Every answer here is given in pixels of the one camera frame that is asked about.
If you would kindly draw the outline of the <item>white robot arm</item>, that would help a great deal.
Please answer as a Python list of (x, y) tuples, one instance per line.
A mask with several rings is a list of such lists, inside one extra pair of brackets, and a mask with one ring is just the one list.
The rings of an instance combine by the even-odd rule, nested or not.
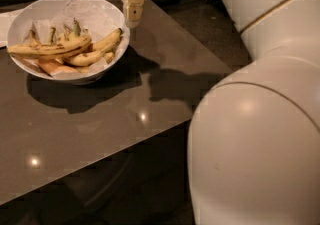
[(320, 0), (222, 0), (252, 62), (194, 112), (196, 225), (320, 225)]

